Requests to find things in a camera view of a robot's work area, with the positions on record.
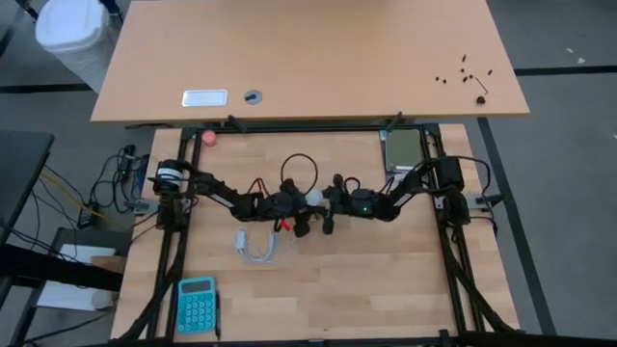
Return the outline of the white trash bin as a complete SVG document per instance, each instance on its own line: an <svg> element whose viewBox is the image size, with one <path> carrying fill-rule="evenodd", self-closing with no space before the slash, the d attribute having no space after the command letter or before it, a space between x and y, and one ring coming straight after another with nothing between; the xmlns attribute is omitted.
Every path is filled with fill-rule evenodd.
<svg viewBox="0 0 617 347"><path fill-rule="evenodd" d="M99 0L48 0L36 23L37 43L95 93L115 50L111 16Z"/></svg>

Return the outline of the teal calculator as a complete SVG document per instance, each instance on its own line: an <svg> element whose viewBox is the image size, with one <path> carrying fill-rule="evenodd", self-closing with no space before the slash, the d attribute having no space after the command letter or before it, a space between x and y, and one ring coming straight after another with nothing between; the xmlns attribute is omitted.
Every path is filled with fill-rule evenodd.
<svg viewBox="0 0 617 347"><path fill-rule="evenodd" d="M218 304L214 277L181 280L177 298L176 330L179 334L204 334L216 330Z"/></svg>

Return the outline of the black side desk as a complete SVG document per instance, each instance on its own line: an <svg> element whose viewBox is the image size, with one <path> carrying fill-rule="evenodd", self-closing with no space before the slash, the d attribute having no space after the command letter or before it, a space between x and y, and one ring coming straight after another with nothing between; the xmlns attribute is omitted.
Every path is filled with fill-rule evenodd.
<svg viewBox="0 0 617 347"><path fill-rule="evenodd" d="M0 129L0 246L13 227L49 155L49 133Z"/></svg>

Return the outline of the hard drive in antistatic bag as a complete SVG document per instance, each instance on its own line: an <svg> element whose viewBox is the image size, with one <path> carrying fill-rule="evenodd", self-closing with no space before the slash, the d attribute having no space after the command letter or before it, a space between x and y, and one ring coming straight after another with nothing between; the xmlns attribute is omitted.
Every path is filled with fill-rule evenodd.
<svg viewBox="0 0 617 347"><path fill-rule="evenodd" d="M395 129L386 133L385 167L388 173L406 173L423 160L419 130Z"/></svg>

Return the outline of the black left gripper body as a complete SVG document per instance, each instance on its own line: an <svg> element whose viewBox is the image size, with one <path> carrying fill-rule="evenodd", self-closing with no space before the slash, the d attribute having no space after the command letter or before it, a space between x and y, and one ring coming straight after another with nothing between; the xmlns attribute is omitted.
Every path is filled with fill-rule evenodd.
<svg viewBox="0 0 617 347"><path fill-rule="evenodd" d="M293 232L297 238L306 236L309 231L309 206L305 195L291 178L286 178L280 185L280 190L268 198L270 212L274 218L275 232L283 229L283 222L288 218L294 219Z"/></svg>

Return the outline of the light wooden desk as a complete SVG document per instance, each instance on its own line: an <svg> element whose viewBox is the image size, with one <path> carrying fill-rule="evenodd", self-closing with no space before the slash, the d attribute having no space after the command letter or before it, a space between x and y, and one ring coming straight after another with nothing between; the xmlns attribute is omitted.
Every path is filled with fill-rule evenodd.
<svg viewBox="0 0 617 347"><path fill-rule="evenodd" d="M474 78L463 82L470 74L488 94ZM187 90L227 90L228 103L186 108ZM260 103L245 102L250 90L262 92ZM352 120L398 112L528 114L486 0L134 1L93 120Z"/></svg>

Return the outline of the white paper sheet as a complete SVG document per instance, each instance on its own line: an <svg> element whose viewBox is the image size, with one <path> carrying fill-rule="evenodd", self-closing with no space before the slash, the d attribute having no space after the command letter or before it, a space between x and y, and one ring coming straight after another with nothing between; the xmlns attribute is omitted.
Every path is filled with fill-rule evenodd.
<svg viewBox="0 0 617 347"><path fill-rule="evenodd" d="M68 260L91 263L94 256L111 256L116 251L111 248L64 244L60 249L60 253ZM108 290L48 281L40 293L37 306L97 311L112 307L116 297L117 294L115 292Z"/></svg>

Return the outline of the silver metal plate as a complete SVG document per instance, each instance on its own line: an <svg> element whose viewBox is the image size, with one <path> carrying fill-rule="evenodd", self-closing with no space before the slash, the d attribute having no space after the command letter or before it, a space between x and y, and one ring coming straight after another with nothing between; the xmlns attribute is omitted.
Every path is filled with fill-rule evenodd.
<svg viewBox="0 0 617 347"><path fill-rule="evenodd" d="M227 90L187 90L181 100L181 105L186 108L223 107L227 103Z"/></svg>

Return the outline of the black metal beam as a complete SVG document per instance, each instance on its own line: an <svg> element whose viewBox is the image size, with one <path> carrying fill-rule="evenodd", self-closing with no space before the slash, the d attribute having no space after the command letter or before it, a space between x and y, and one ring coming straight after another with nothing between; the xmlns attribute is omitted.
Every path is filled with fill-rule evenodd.
<svg viewBox="0 0 617 347"><path fill-rule="evenodd" d="M13 245L0 246L0 276L51 280L109 291L119 291L123 279L120 273Z"/></svg>

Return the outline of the small black device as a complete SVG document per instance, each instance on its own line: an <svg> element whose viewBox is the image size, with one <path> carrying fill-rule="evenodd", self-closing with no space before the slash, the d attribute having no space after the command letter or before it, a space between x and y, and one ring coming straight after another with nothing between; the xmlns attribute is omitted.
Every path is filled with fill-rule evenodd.
<svg viewBox="0 0 617 347"><path fill-rule="evenodd" d="M83 229L95 226L98 222L98 217L94 212L97 212L98 209L99 206L97 203L88 204L86 208L81 208L77 220L77 227Z"/></svg>

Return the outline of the grey metal bracket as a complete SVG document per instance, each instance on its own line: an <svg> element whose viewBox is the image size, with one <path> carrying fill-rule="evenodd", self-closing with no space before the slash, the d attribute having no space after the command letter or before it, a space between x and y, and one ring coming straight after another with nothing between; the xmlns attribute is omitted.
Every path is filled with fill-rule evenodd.
<svg viewBox="0 0 617 347"><path fill-rule="evenodd" d="M502 194L483 195L474 194L467 195L468 207L472 209L489 209L503 201Z"/></svg>
<svg viewBox="0 0 617 347"><path fill-rule="evenodd" d="M124 206L138 217L156 214L159 210L159 202L157 200L138 199L126 201Z"/></svg>

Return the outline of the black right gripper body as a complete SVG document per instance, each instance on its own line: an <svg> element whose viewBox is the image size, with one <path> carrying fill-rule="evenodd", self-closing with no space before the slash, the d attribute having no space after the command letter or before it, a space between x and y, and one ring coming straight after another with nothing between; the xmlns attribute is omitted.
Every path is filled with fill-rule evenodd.
<svg viewBox="0 0 617 347"><path fill-rule="evenodd" d="M325 234L334 232L334 215L374 219L376 216L377 193L361 187L355 177L344 178L340 173L333 177L334 191L325 198L329 202L327 215L324 217L322 230Z"/></svg>

